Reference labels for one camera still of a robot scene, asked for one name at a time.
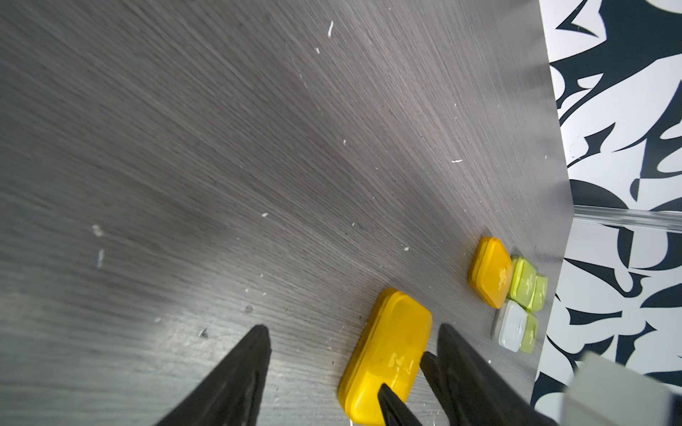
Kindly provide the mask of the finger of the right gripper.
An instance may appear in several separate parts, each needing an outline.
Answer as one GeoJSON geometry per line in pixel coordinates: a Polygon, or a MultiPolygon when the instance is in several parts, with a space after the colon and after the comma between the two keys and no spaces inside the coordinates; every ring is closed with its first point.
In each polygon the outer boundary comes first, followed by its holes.
{"type": "Polygon", "coordinates": [[[385,383],[378,391],[378,403],[385,426],[421,426],[421,422],[385,383]]]}

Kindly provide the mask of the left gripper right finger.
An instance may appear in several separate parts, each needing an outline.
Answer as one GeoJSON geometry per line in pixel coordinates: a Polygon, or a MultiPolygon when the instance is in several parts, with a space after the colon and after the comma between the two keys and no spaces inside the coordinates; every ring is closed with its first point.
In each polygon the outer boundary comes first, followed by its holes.
{"type": "Polygon", "coordinates": [[[554,425],[529,406],[449,324],[439,327],[437,353],[420,368],[452,425],[554,425]]]}

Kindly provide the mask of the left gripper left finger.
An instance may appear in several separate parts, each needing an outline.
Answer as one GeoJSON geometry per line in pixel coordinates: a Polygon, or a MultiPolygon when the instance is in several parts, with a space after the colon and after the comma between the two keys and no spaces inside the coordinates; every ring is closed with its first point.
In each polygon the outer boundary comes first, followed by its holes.
{"type": "Polygon", "coordinates": [[[160,425],[255,425],[272,353],[268,328],[254,326],[160,425]]]}

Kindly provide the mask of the clear lid pillbox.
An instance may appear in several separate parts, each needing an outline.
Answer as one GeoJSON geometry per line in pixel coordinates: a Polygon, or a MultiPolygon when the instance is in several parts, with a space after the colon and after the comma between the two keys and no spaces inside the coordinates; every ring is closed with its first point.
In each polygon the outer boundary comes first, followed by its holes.
{"type": "Polygon", "coordinates": [[[527,312],[521,305],[507,299],[498,311],[492,338],[506,350],[517,353],[520,350],[527,326],[527,312]]]}

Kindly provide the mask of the green pillbox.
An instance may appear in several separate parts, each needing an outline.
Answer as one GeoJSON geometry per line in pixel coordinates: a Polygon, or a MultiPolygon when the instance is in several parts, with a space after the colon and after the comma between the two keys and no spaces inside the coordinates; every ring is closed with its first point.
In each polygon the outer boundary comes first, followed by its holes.
{"type": "Polygon", "coordinates": [[[531,312],[540,312],[545,307],[545,301],[548,290],[548,277],[542,274],[536,275],[536,286],[529,310],[531,312]]]}
{"type": "Polygon", "coordinates": [[[536,346],[536,339],[538,335],[539,320],[536,316],[529,313],[527,315],[527,324],[524,330],[520,349],[524,353],[531,354],[536,346]]]}
{"type": "Polygon", "coordinates": [[[527,311],[533,303],[536,291],[537,271],[525,257],[513,257],[513,276],[508,298],[521,305],[527,311]]]}

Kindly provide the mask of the yellow pillbox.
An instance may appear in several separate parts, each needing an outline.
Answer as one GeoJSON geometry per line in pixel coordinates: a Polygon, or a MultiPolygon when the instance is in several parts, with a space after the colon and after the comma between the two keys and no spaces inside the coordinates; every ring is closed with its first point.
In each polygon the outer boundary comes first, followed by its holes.
{"type": "Polygon", "coordinates": [[[350,421],[385,423],[378,401],[383,384],[408,400],[432,326],[431,312],[407,294],[386,289],[379,295],[337,390],[350,421]]]}
{"type": "Polygon", "coordinates": [[[501,309],[513,277],[513,261],[502,241],[484,236],[475,250],[467,280],[476,294],[495,309],[501,309]]]}

